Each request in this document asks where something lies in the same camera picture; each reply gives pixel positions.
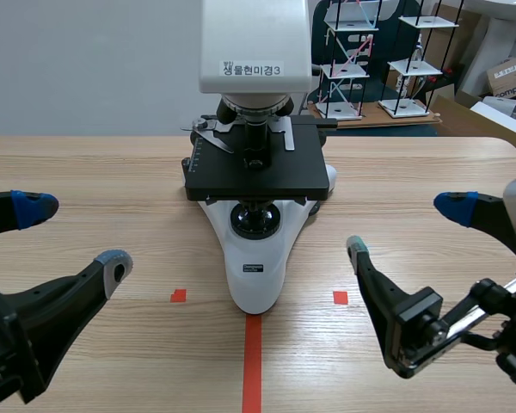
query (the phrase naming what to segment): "metal rod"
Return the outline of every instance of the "metal rod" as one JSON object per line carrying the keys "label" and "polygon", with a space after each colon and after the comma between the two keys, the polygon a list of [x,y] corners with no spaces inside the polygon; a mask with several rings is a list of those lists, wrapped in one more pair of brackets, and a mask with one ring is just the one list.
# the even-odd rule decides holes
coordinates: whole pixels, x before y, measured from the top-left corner
{"label": "metal rod", "polygon": [[330,97],[333,95],[333,81],[329,79],[329,94],[327,95],[327,109],[325,110],[325,119],[329,117]]}
{"label": "metal rod", "polygon": [[415,23],[415,26],[418,26],[419,25],[419,19],[421,18],[421,15],[422,15],[422,5],[424,4],[424,0],[421,0],[421,6],[419,7],[419,14],[417,15],[416,17],[416,23]]}
{"label": "metal rod", "polygon": [[415,41],[413,42],[413,48],[411,49],[411,53],[409,54],[409,59],[407,61],[407,69],[405,70],[405,74],[409,73],[409,67],[411,66],[411,60],[413,60],[413,55],[415,54],[416,42],[419,41],[419,36],[421,35],[421,31],[417,29]]}
{"label": "metal rod", "polygon": [[[505,288],[510,292],[514,297],[516,297],[516,278],[510,281],[505,285]],[[471,330],[476,327],[479,323],[485,320],[488,317],[488,314],[480,307],[476,306],[472,310],[470,310],[466,315],[457,321],[454,325],[449,328],[449,332],[447,333],[447,338],[452,338],[460,333]]]}
{"label": "metal rod", "polygon": [[421,61],[423,61],[423,62],[424,62],[424,58],[427,56],[428,44],[430,43],[430,36],[432,36],[432,32],[433,32],[433,29],[431,28],[430,31],[428,32],[427,43],[422,48],[422,58],[421,58]]}
{"label": "metal rod", "polygon": [[438,17],[439,13],[439,7],[441,6],[441,2],[438,2],[438,7],[436,8],[436,13],[434,14],[435,17]]}
{"label": "metal rod", "polygon": [[[331,0],[329,7],[331,7],[332,5],[333,5],[333,0]],[[327,53],[327,46],[329,45],[329,37],[330,37],[329,33],[330,33],[330,27],[327,25],[327,32],[325,33],[325,44],[323,45],[323,55],[321,56],[321,62],[319,62],[320,66],[325,64],[325,54]],[[319,96],[318,96],[317,103],[321,103],[321,100],[322,100],[323,79],[324,79],[324,75],[323,75],[323,68],[322,68],[321,75],[319,77]]]}
{"label": "metal rod", "polygon": [[[441,6],[441,2],[438,2],[438,7],[436,8],[436,13],[433,18],[434,21],[436,20],[436,17],[438,17],[440,6]],[[427,56],[428,43],[430,43],[430,36],[432,36],[432,31],[433,31],[433,28],[430,29],[430,32],[428,33],[427,44],[422,49],[422,59],[421,59],[422,61],[424,61],[424,58]]]}
{"label": "metal rod", "polygon": [[363,93],[361,94],[361,102],[359,103],[359,116],[361,116],[361,110],[363,109],[363,101],[365,100],[365,89],[367,87],[367,79],[363,82]]}
{"label": "metal rod", "polygon": [[375,19],[375,27],[374,28],[377,28],[377,25],[378,25],[378,19],[380,18],[380,9],[382,9],[382,0],[380,0],[380,3],[378,4],[377,18]]}
{"label": "metal rod", "polygon": [[329,97],[327,99],[327,110],[325,113],[325,119],[329,117],[329,106],[330,106],[330,98],[333,95],[332,88],[333,88],[333,81],[331,77],[333,76],[333,70],[335,69],[335,50],[336,50],[336,41],[338,40],[338,24],[340,23],[341,19],[341,6],[342,6],[342,0],[338,1],[338,12],[336,13],[336,30],[334,32],[334,41],[333,41],[333,51],[330,55],[330,76],[329,76]]}
{"label": "metal rod", "polygon": [[375,33],[373,32],[372,38],[371,38],[371,44],[369,45],[369,56],[367,59],[367,68],[365,69],[365,75],[367,77],[363,81],[363,92],[361,93],[361,102],[359,103],[359,116],[361,116],[361,110],[363,108],[363,101],[365,100],[365,89],[367,86],[367,79],[369,76],[369,67],[371,66],[372,48],[374,47],[374,45],[375,45]]}
{"label": "metal rod", "polygon": [[[403,0],[403,8],[402,8],[402,11],[404,12],[405,11],[405,5],[407,4],[407,0]],[[397,43],[397,38],[399,36],[399,31],[402,27],[402,21],[401,20],[397,20],[397,31],[396,31],[396,35],[394,36],[394,41],[392,42],[392,48],[390,49],[391,50],[391,54],[390,56],[393,56],[394,55],[394,50],[396,50],[396,43]],[[388,75],[390,73],[390,65],[388,65],[388,63],[386,63],[386,70],[384,72],[384,81],[383,81],[383,86],[382,86],[382,93],[380,94],[380,100],[382,101],[384,99],[384,91],[386,90],[386,83],[388,82]]]}
{"label": "metal rod", "polygon": [[397,92],[397,101],[396,101],[396,107],[394,108],[394,116],[397,114],[397,107],[399,106],[399,101],[402,98],[402,92],[403,92],[403,86],[405,85],[405,77],[402,79],[402,84],[399,87],[399,90]]}
{"label": "metal rod", "polygon": [[[457,24],[458,18],[461,15],[461,10],[463,9],[463,3],[464,3],[464,0],[461,0],[461,3],[458,7],[457,18],[455,19],[455,24]],[[453,27],[453,30],[451,31],[451,37],[449,38],[449,43],[447,44],[447,48],[445,50],[444,59],[442,60],[441,67],[439,68],[442,73],[444,71],[444,66],[445,66],[445,61],[447,60],[447,55],[449,54],[449,49],[451,48],[451,43],[453,42],[453,37],[455,36],[455,29],[456,29],[456,27]],[[432,91],[432,94],[430,95],[430,99],[428,99],[427,110],[425,113],[428,113],[428,109],[430,108],[430,103],[432,103],[432,98],[433,98],[433,91]]]}
{"label": "metal rod", "polygon": [[427,103],[427,108],[426,110],[424,111],[425,114],[428,113],[428,109],[430,108],[430,103],[432,103],[432,98],[433,98],[433,92],[435,91],[435,89],[432,90],[432,93],[430,94],[430,98],[428,99],[428,103]]}

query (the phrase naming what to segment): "white wall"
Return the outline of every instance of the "white wall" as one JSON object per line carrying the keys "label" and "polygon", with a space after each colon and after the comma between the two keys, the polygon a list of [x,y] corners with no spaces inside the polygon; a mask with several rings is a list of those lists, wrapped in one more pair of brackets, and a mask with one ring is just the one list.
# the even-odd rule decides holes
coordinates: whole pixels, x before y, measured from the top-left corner
{"label": "white wall", "polygon": [[0,0],[0,134],[166,135],[213,113],[199,15],[200,0]]}

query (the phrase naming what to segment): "white shelf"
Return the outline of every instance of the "white shelf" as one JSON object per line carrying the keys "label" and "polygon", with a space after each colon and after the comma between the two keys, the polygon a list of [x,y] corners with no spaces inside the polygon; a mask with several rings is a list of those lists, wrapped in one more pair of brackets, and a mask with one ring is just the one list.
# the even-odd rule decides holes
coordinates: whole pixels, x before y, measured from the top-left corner
{"label": "white shelf", "polygon": [[352,22],[352,21],[344,21],[344,22],[338,22],[338,28],[336,28],[336,21],[334,22],[327,22],[327,26],[331,30],[337,33],[341,32],[376,32],[378,29],[373,27],[371,23],[366,22],[365,20],[359,21],[359,22]]}
{"label": "white shelf", "polygon": [[414,28],[457,28],[458,24],[449,22],[446,19],[437,17],[435,15],[424,15],[419,17],[419,24],[416,24],[416,16],[409,16],[399,18],[402,22],[407,23],[409,26]]}
{"label": "white shelf", "polygon": [[392,118],[409,118],[415,116],[428,116],[430,112],[426,112],[426,109],[419,105],[413,99],[400,99],[397,105],[397,113],[394,114],[396,109],[397,99],[389,99],[379,101],[378,104],[384,109]]}
{"label": "white shelf", "polygon": [[[318,103],[316,105],[319,114],[325,118],[325,112],[327,111],[327,103]],[[330,119],[336,120],[360,120],[363,116],[359,116],[359,111],[353,107],[352,104],[346,102],[331,102],[329,104],[329,116]]]}
{"label": "white shelf", "polygon": [[388,65],[393,67],[395,70],[399,71],[404,76],[432,76],[432,75],[441,75],[441,71],[429,65],[424,60],[416,60],[412,61],[411,65],[409,65],[409,70],[407,69],[407,63],[409,59],[398,60],[396,62],[388,62]]}
{"label": "white shelf", "polygon": [[323,73],[329,80],[335,79],[358,79],[369,77],[359,65],[344,65],[344,64],[336,64],[333,68],[333,76],[330,76],[330,66],[331,65],[321,65]]}

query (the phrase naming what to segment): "blue gripper tip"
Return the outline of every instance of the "blue gripper tip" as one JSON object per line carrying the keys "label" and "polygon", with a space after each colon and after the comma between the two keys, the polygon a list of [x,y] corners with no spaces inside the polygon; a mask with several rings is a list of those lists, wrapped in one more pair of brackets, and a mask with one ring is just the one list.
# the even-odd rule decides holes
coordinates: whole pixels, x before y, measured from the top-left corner
{"label": "blue gripper tip", "polygon": [[53,217],[59,209],[58,199],[50,194],[11,191],[11,201],[14,204],[18,230],[41,224]]}
{"label": "blue gripper tip", "polygon": [[447,219],[468,228],[472,223],[477,199],[477,192],[444,192],[436,196],[433,205]]}

